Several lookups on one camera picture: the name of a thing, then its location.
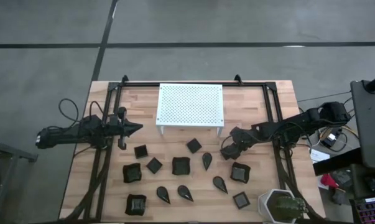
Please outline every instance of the potted plant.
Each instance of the potted plant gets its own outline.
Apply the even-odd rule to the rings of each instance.
[[[273,223],[295,223],[308,210],[305,201],[289,190],[272,189],[259,196],[259,213]]]

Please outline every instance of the white pegboard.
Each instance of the white pegboard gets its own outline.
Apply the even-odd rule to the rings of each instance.
[[[160,84],[156,125],[223,127],[222,85]]]

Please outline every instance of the green plant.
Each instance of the green plant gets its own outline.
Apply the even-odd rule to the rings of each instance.
[[[292,198],[289,196],[282,196],[277,198],[276,209],[283,220],[289,220],[302,217],[303,213],[308,210],[305,201],[301,198]]]

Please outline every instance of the white pot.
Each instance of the white pot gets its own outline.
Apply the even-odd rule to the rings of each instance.
[[[269,200],[270,196],[272,195],[273,192],[285,192],[289,194],[292,198],[295,198],[294,195],[290,190],[280,190],[280,189],[272,189],[268,191],[267,193],[262,194],[259,196],[257,200],[257,209],[259,214],[261,214],[267,221],[271,221],[272,223],[277,223],[277,224],[294,224],[296,221],[296,218],[294,218],[291,222],[285,223],[285,222],[277,222],[273,219],[272,214],[270,213],[268,207],[267,207],[267,201]]]

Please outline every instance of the metal bracket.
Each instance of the metal bracket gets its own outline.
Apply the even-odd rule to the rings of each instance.
[[[241,79],[241,77],[240,77],[239,75],[236,75],[236,76],[234,77],[234,80],[238,82],[238,85],[239,85],[239,86],[244,85],[244,83],[243,83],[243,81],[242,81],[242,79]]]
[[[127,81],[129,81],[129,78],[127,77],[127,75],[124,75],[123,79],[121,80],[121,86],[123,86]]]
[[[118,86],[119,86],[119,83],[118,83],[118,82],[111,82],[111,83],[108,83],[107,90],[108,90],[108,91],[112,91],[112,90],[114,90],[115,88],[117,88]]]
[[[266,86],[274,92],[277,91],[277,85],[275,82],[266,82]]]

